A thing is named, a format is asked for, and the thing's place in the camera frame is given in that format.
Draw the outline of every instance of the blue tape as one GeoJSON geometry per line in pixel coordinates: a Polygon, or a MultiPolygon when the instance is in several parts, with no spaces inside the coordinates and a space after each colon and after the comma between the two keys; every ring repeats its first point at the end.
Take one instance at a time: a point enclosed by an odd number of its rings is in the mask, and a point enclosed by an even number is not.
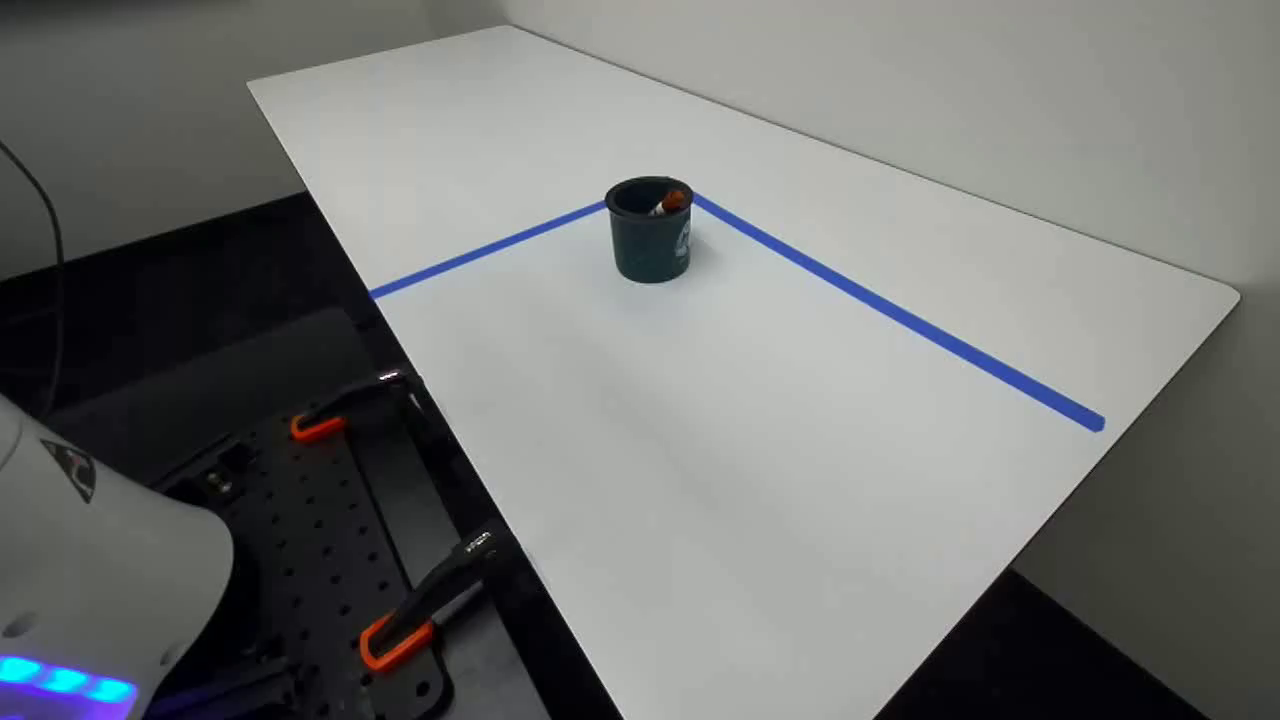
{"type": "Polygon", "coordinates": [[[717,216],[719,223],[729,223],[729,227],[745,233],[749,239],[754,239],[761,246],[769,246],[769,251],[782,255],[789,263],[796,263],[796,268],[802,268],[807,274],[814,274],[814,279],[832,283],[837,290],[842,290],[842,294],[850,294],[850,301],[869,304],[872,311],[880,311],[880,317],[896,318],[901,326],[907,326],[907,332],[923,337],[927,343],[937,343],[937,346],[945,346],[945,351],[958,354],[965,363],[973,363],[973,366],[979,366],[979,373],[996,374],[1001,384],[1007,384],[1007,386],[1017,386],[1017,393],[1033,396],[1035,404],[1044,404],[1044,407],[1051,407],[1051,413],[1066,415],[1071,425],[1080,425],[1080,426],[1089,426],[1089,430],[1108,426],[1108,420],[1104,420],[1099,413],[1091,413],[1091,407],[1075,404],[1071,396],[1063,396],[1063,393],[1054,393],[1054,386],[1038,384],[1035,374],[1018,373],[1018,366],[1012,366],[1012,363],[996,360],[993,351],[965,343],[958,337],[952,337],[952,332],[945,332],[945,326],[927,324],[923,317],[916,317],[916,311],[907,311],[907,308],[890,304],[886,294],[874,294],[872,288],[865,288],[865,283],[854,283],[854,279],[841,274],[837,268],[826,268],[826,263],[818,263],[818,259],[802,255],[800,246],[793,246],[793,244],[782,244],[782,239],[769,236],[762,227],[754,227],[754,223],[749,223],[749,218],[733,216],[729,208],[710,203],[706,195],[694,195],[694,203],[698,203],[706,216],[717,216]]]}
{"type": "Polygon", "coordinates": [[[527,244],[527,239],[535,239],[535,236],[549,236],[549,233],[555,233],[555,227],[562,227],[562,223],[574,223],[574,218],[583,218],[583,216],[595,216],[595,210],[602,210],[602,200],[583,203],[583,208],[562,210],[562,216],[552,216],[552,218],[544,218],[544,223],[533,223],[533,227],[522,227],[522,233],[516,233],[516,236],[480,244],[480,246],[470,246],[470,251],[462,251],[462,255],[444,259],[444,263],[432,263],[432,268],[396,274],[396,279],[372,288],[367,294],[372,294],[372,301],[396,294],[396,290],[405,290],[405,288],[411,288],[411,283],[425,283],[425,279],[432,279],[432,274],[467,268],[467,263],[477,263],[477,259],[484,259],[484,255],[507,251],[507,246],[516,246],[516,244],[527,244]]]}

